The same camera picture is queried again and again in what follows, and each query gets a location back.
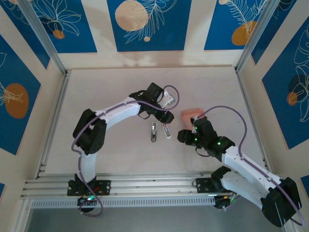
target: metal tool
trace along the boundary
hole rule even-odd
[[[168,126],[165,123],[162,123],[162,125],[163,125],[164,134],[169,139],[170,138],[169,128],[168,128]]]
[[[153,122],[153,126],[151,129],[151,142],[156,141],[156,122]]]

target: beige circle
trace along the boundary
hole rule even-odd
[[[225,5],[229,2],[230,0],[219,0],[220,5]]]
[[[115,18],[117,24],[126,31],[139,30],[148,23],[145,7],[135,0],[121,3],[115,11]]]
[[[13,3],[13,4],[15,4],[15,5],[17,5],[17,1],[16,0],[8,0],[8,1]]]
[[[145,42],[149,42],[149,41],[150,41],[150,37],[146,36],[146,37],[144,38],[144,41],[145,41]]]

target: cable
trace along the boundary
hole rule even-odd
[[[206,113],[208,113],[210,110],[213,110],[213,109],[216,109],[216,108],[226,108],[226,109],[229,109],[229,110],[232,110],[234,111],[242,120],[243,124],[244,124],[244,127],[245,127],[245,132],[244,132],[244,135],[239,143],[239,146],[238,146],[238,153],[239,153],[239,156],[247,163],[249,164],[250,166],[252,166],[254,169],[256,169],[260,174],[262,174],[266,179],[270,178],[270,182],[273,183],[283,194],[284,196],[286,197],[286,199],[289,201],[289,203],[291,204],[291,206],[293,207],[293,209],[295,210],[295,212],[298,214],[300,220],[301,220],[301,223],[298,222],[298,221],[295,221],[293,218],[291,218],[291,221],[296,223],[297,225],[299,226],[302,226],[304,227],[305,226],[305,220],[303,218],[303,216],[301,215],[300,211],[298,210],[297,206],[295,205],[295,203],[293,202],[293,200],[290,198],[290,196],[286,193],[286,191],[284,191],[284,189],[278,185],[269,175],[267,175],[266,173],[264,173],[261,169],[259,169],[258,167],[256,167],[253,163],[251,163],[250,161],[248,161],[241,153],[241,146],[247,136],[247,131],[248,131],[248,128],[247,128],[247,124],[246,124],[246,121],[245,119],[243,118],[243,116],[235,109],[231,108],[231,107],[228,107],[228,106],[225,106],[225,105],[217,105],[217,106],[214,106],[208,110],[206,110],[204,113],[202,113],[201,115],[199,115],[197,118],[200,118],[202,116],[204,116]]]
[[[199,153],[197,152],[197,147],[195,148],[195,152],[196,152],[199,156],[202,156],[202,157],[210,157],[210,155],[205,156],[205,155],[199,154]]]
[[[192,184],[193,187],[197,188],[197,181],[196,180],[192,181],[191,184]]]
[[[143,103],[143,104],[146,104],[146,105],[148,105],[148,106],[150,106],[150,107],[152,107],[152,108],[154,108],[154,109],[156,109],[156,110],[161,110],[161,111],[169,111],[169,110],[175,109],[175,107],[179,104],[179,100],[180,100],[179,91],[178,91],[174,86],[172,86],[172,85],[167,85],[167,86],[165,86],[163,89],[168,88],[168,87],[173,88],[173,89],[176,91],[176,93],[177,93],[177,102],[176,102],[176,104],[175,104],[173,107],[171,107],[171,108],[169,108],[169,109],[163,109],[163,108],[159,108],[159,107],[153,106],[153,105],[151,105],[150,103],[145,102],[145,101],[128,101],[128,102],[126,102],[126,103],[120,103],[120,104],[118,104],[118,105],[116,105],[116,106],[114,106],[114,107],[112,107],[112,108],[106,110],[106,112],[102,112],[101,114],[99,114],[98,116],[96,116],[95,118],[93,118],[92,120],[90,120],[90,121],[81,129],[81,131],[77,134],[76,138],[74,139],[74,141],[73,141],[73,143],[72,143],[71,150],[74,151],[74,152],[77,152],[77,153],[79,154],[79,158],[78,158],[78,172],[79,172],[79,176],[80,176],[80,178],[81,178],[83,184],[87,187],[87,189],[90,191],[90,193],[96,198],[96,200],[99,202],[100,207],[101,207],[101,210],[100,210],[100,212],[99,212],[98,214],[84,214],[84,213],[81,211],[81,207],[80,207],[79,210],[80,210],[80,213],[81,213],[82,215],[85,215],[85,216],[91,217],[91,218],[98,217],[98,216],[100,216],[100,215],[102,214],[102,212],[103,212],[103,205],[102,205],[102,202],[100,201],[99,197],[94,193],[94,191],[93,191],[93,190],[90,188],[90,186],[87,184],[87,182],[85,181],[84,176],[83,176],[83,174],[82,174],[82,168],[81,168],[81,166],[82,166],[82,165],[81,165],[81,164],[82,164],[82,152],[81,152],[80,150],[77,150],[77,149],[74,148],[74,146],[75,146],[77,140],[79,139],[79,137],[80,137],[80,136],[83,134],[83,132],[84,132],[94,121],[96,121],[98,118],[100,118],[100,117],[103,116],[103,115],[106,115],[107,113],[109,113],[109,112],[111,112],[111,111],[113,111],[113,110],[115,110],[115,109],[117,109],[117,108],[119,108],[119,107],[121,107],[121,106],[127,105],[127,104]]]
[[[140,116],[140,114],[138,114],[137,116],[140,117],[141,119],[148,119],[150,117],[150,115],[148,115],[147,117],[142,117]]]

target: robotic arm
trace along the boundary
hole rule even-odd
[[[169,93],[151,83],[146,90],[141,90],[129,95],[124,101],[104,110],[93,112],[87,109],[83,112],[73,132],[77,138],[80,159],[80,170],[75,174],[75,180],[69,181],[69,196],[88,195],[89,191],[84,181],[91,189],[97,189],[102,182],[96,180],[96,159],[98,151],[104,144],[105,132],[116,123],[142,112],[154,115],[162,123],[171,123],[174,115],[170,111],[162,111],[167,105],[175,102]]]
[[[212,173],[211,178],[198,178],[198,192],[237,193],[258,206],[264,216],[278,227],[282,227],[295,214],[295,209],[280,188],[289,195],[298,210],[301,208],[297,186],[292,179],[288,177],[283,180],[240,154],[231,140],[217,135],[206,117],[192,119],[191,122],[193,130],[179,131],[178,140],[197,149],[205,149],[209,156],[237,171],[223,166]],[[225,208],[230,204],[230,201],[225,201],[215,207]]]

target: pink object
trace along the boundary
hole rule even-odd
[[[195,116],[199,116],[204,113],[204,110],[201,108],[191,109],[191,110],[184,110],[181,112],[182,123],[185,129],[192,130],[191,118]]]

